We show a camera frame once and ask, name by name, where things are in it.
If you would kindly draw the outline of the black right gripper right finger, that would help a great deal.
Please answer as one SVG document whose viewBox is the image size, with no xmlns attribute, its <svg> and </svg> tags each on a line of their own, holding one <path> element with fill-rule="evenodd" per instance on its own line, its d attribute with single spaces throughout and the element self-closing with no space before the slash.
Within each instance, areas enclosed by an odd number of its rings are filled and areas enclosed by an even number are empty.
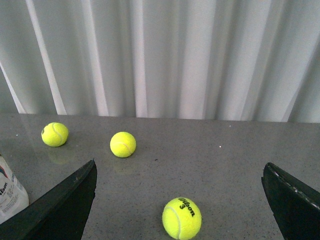
<svg viewBox="0 0 320 240">
<path fill-rule="evenodd" d="M 269 162 L 261 178 L 275 221 L 285 240 L 320 238 L 320 193 Z"/>
</svg>

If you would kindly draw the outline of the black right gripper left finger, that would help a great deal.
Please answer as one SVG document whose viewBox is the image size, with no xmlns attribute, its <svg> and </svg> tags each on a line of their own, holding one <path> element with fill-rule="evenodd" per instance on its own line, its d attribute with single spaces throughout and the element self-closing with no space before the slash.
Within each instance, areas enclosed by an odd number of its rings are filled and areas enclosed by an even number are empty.
<svg viewBox="0 0 320 240">
<path fill-rule="evenodd" d="M 30 206 L 0 225 L 2 240 L 80 240 L 97 185 L 88 161 Z"/>
</svg>

